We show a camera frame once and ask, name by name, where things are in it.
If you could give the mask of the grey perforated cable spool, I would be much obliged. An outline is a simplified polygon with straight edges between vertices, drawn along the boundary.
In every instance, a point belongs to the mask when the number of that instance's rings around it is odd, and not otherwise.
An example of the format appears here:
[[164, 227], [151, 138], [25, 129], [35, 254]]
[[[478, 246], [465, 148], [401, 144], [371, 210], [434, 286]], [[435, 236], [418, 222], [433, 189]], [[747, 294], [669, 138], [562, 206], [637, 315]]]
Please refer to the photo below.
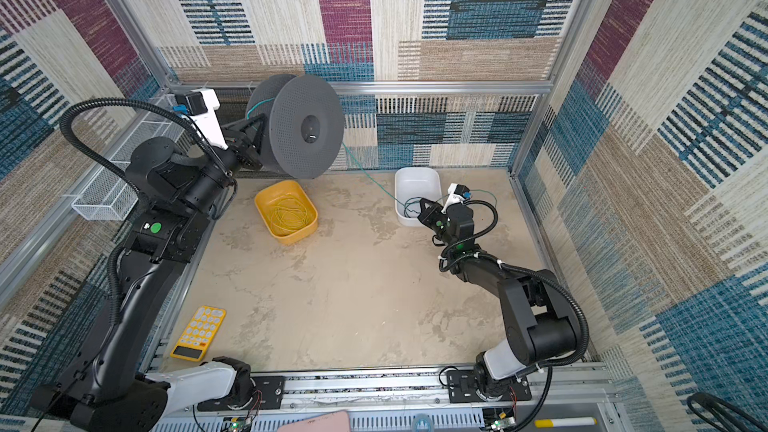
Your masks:
[[298, 179], [314, 179], [335, 161], [342, 145], [344, 113], [324, 79], [305, 74], [274, 75], [262, 81], [246, 107], [249, 118], [266, 119], [259, 162]]

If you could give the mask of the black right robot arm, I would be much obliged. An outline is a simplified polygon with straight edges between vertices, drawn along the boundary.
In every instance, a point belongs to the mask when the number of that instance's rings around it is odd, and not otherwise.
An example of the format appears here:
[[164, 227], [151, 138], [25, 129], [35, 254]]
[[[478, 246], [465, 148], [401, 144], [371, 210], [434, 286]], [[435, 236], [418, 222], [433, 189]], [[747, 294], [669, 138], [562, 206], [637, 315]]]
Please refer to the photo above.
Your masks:
[[500, 303], [504, 339], [478, 356], [473, 371], [482, 399], [496, 400], [518, 379], [584, 357], [590, 334], [586, 314], [555, 274], [511, 265], [479, 245], [498, 224], [493, 204], [469, 199], [441, 205], [422, 198], [419, 207], [419, 222], [443, 247], [439, 270], [486, 290]]

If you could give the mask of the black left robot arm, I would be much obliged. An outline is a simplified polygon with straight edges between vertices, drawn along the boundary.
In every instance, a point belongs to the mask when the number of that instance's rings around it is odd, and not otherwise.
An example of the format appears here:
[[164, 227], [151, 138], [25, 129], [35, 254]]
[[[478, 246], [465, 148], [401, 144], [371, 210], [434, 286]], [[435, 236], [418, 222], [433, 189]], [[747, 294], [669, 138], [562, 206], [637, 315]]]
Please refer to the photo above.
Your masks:
[[110, 170], [137, 195], [130, 231], [107, 260], [109, 298], [70, 365], [37, 387], [30, 404], [42, 415], [86, 431], [148, 431], [165, 415], [213, 401], [249, 407], [256, 392], [248, 364], [217, 357], [168, 376], [137, 369], [143, 344], [182, 272], [211, 224], [237, 192], [235, 173], [249, 160], [251, 138], [223, 130], [210, 89], [180, 95], [174, 108], [121, 98], [118, 105], [156, 114], [179, 125], [201, 149], [187, 156], [164, 136], [138, 145], [126, 168], [93, 150], [74, 132], [75, 120], [111, 100], [77, 103], [61, 117], [64, 138]]

